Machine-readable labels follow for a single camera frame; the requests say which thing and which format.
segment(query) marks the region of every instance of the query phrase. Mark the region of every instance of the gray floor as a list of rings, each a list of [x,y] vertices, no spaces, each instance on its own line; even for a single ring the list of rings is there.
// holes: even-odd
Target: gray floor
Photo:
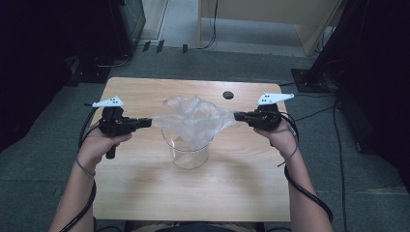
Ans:
[[[196,1],[170,0],[169,7],[180,2]],[[187,27],[178,32],[193,31],[192,24],[193,21],[187,23]],[[166,43],[172,40],[166,35],[172,31],[175,45],[194,43],[193,36],[190,39],[175,33],[164,24],[161,36],[166,40],[165,45],[170,45]],[[278,51],[277,55],[273,55],[275,49],[268,52],[271,54],[249,54],[241,48],[235,50],[233,45],[230,52],[190,50],[183,54],[177,48],[165,48],[161,53],[156,53],[154,48],[146,52],[137,50],[127,64],[112,69],[110,76],[285,84],[293,82],[290,69],[308,69],[314,62],[302,54],[295,55],[297,52],[292,46],[283,47],[283,52]],[[83,104],[98,101],[103,88],[103,84],[85,83],[78,87],[64,87],[29,133],[0,154],[1,232],[47,230],[76,156],[81,126],[89,112]],[[294,85],[283,86],[282,92],[297,95],[286,103],[288,112],[295,119],[331,107],[335,102],[333,96],[313,98],[323,95],[300,95]],[[377,155],[357,152],[355,139],[341,111],[336,111],[336,121],[344,161],[348,230],[409,231],[409,195],[395,169]],[[325,110],[298,121],[297,125],[301,134],[300,149],[311,179],[335,215],[335,231],[343,231],[340,159],[333,111]],[[124,222],[101,220],[99,224],[123,226]],[[265,225],[269,229],[288,226],[288,223],[266,221]]]

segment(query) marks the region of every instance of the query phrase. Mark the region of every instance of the forearm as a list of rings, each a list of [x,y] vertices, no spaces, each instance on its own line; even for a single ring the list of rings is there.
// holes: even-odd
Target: forearm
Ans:
[[[84,166],[89,171],[94,171],[95,169],[94,165],[84,164]],[[74,163],[70,179],[49,231],[61,231],[83,210],[90,198],[93,185],[94,177],[83,171],[77,163]],[[92,208],[70,231],[93,231]]]
[[[290,177],[316,195],[308,170],[299,150],[286,164]],[[333,231],[327,213],[289,183],[292,231]]]

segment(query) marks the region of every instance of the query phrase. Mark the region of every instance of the black cable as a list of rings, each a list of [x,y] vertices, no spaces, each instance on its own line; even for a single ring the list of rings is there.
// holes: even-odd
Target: black cable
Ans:
[[[213,25],[213,28],[212,28],[213,29],[213,36],[212,36],[211,40],[208,42],[208,44],[206,46],[201,47],[201,48],[197,48],[198,50],[207,49],[210,46],[212,46],[212,44],[214,44],[214,42],[216,41],[216,39],[217,39],[217,25],[216,25],[216,23],[217,23],[217,14],[218,14],[218,0],[215,3],[214,25]]]
[[[284,84],[280,84],[279,86],[287,86],[287,85],[294,85],[294,84],[303,84],[304,82],[290,82],[290,83],[284,83]]]
[[[79,136],[79,139],[78,139],[78,149],[81,148],[81,145],[84,142],[84,139],[86,137],[86,136],[84,137],[85,129],[87,128],[87,125],[89,124],[90,119],[91,119],[91,117],[93,117],[96,110],[97,110],[97,108],[93,107],[93,109],[88,114],[87,119],[85,120],[85,122],[82,126],[81,133],[80,133],[80,136]],[[89,132],[91,132],[94,129],[95,128],[89,130],[87,132],[87,135],[88,135]],[[84,217],[84,215],[88,212],[90,207],[93,205],[94,199],[96,198],[96,193],[97,193],[97,185],[96,185],[96,181],[94,181],[94,185],[93,185],[93,188],[91,190],[90,197],[88,198],[87,204],[84,206],[84,208],[81,210],[81,212],[77,216],[75,216],[75,218],[72,219],[60,232],[69,231],[71,228],[73,228],[73,226],[75,226],[78,223],[79,220],[82,219],[82,217]]]
[[[284,119],[290,125],[290,127],[292,127],[293,131],[296,134],[294,134],[293,131],[291,132],[296,137],[297,139],[296,142],[299,143],[299,132],[298,132],[298,128],[296,127],[296,120],[292,116],[290,116],[290,114],[288,113],[280,112],[279,114],[280,114],[280,118]]]
[[[125,59],[123,62],[119,63],[119,64],[115,64],[115,65],[97,65],[97,66],[98,66],[98,67],[101,67],[101,68],[117,68],[117,67],[121,67],[121,66],[125,65],[125,64],[130,60],[130,58],[131,58],[131,56],[129,56],[129,55],[126,55],[125,57],[126,57],[126,59]]]
[[[342,213],[343,213],[344,232],[347,232],[346,187],[345,187],[345,184],[344,184],[344,163],[343,163],[343,155],[342,155],[342,150],[341,150],[341,139],[340,139],[340,133],[338,132],[337,121],[336,121],[337,104],[338,104],[338,101],[335,101],[334,109],[333,109],[333,117],[334,117],[334,125],[335,125],[335,131],[336,131],[337,143],[338,143],[338,158],[339,158],[339,162],[340,162],[341,210],[342,210]]]
[[[91,112],[88,114],[87,119],[85,120],[84,124],[82,125],[81,133],[79,134],[79,138],[78,138],[78,149],[81,147],[82,142],[84,141],[85,129],[87,128],[87,125],[90,123],[91,117],[94,116],[97,109],[98,109],[97,107],[93,107]]]
[[[96,186],[96,181],[94,181],[93,189],[91,190],[90,198],[88,198],[87,204],[81,210],[81,212],[77,216],[75,216],[74,219],[72,219],[72,221],[70,221],[62,230],[60,230],[60,232],[67,232],[71,230],[73,226],[75,226],[78,223],[78,221],[81,220],[82,217],[84,217],[84,215],[88,212],[90,207],[93,205],[94,199],[96,198],[96,193],[97,193],[97,186]]]
[[[306,94],[298,94],[295,95],[295,97],[310,97],[310,98],[316,98],[316,99],[321,99],[321,98],[327,98],[327,97],[333,97],[334,95],[320,95],[320,96],[314,96],[314,95],[306,95]]]
[[[286,177],[287,181],[299,192],[301,192],[303,195],[307,196],[310,200],[312,200],[314,203],[318,204],[320,207],[322,207],[323,210],[326,211],[329,217],[329,221],[332,222],[334,219],[334,215],[331,211],[331,209],[323,202],[320,200],[317,196],[313,195],[310,191],[304,189],[303,187],[299,186],[298,183],[296,183],[289,175],[289,171],[287,170],[287,166],[284,166],[284,176]]]
[[[309,114],[308,116],[305,116],[305,117],[302,117],[302,118],[299,118],[299,119],[295,119],[295,122],[304,120],[304,119],[306,119],[306,118],[309,118],[309,117],[311,117],[311,116],[314,116],[314,115],[316,115],[316,114],[318,114],[318,113],[324,112],[324,111],[326,111],[326,110],[328,110],[328,109],[331,109],[331,108],[332,108],[332,106],[327,107],[327,108],[324,108],[324,109],[322,109],[322,110],[319,110],[319,111],[317,111],[317,112],[315,112],[315,113]]]

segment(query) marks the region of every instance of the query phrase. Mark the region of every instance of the hand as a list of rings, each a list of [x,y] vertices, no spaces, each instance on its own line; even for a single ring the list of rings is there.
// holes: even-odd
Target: hand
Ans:
[[[286,159],[290,156],[297,146],[295,137],[288,128],[288,124],[285,120],[281,120],[279,126],[272,131],[263,131],[259,129],[253,129],[255,132],[266,137],[271,142],[271,145],[278,149],[280,154]]]
[[[90,168],[100,163],[112,146],[119,146],[121,142],[128,141],[132,138],[131,134],[122,136],[109,137],[103,134],[100,129],[97,128],[98,124],[91,127],[91,131],[85,138],[82,146],[78,152],[78,158],[82,159],[82,164],[87,165]]]

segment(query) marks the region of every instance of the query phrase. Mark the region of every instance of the clear plastic bag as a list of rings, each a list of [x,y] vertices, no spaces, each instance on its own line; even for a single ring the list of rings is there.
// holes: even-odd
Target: clear plastic bag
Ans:
[[[236,123],[233,112],[198,96],[169,98],[163,102],[162,112],[152,119],[152,126],[175,131],[193,150],[208,145],[217,133]]]

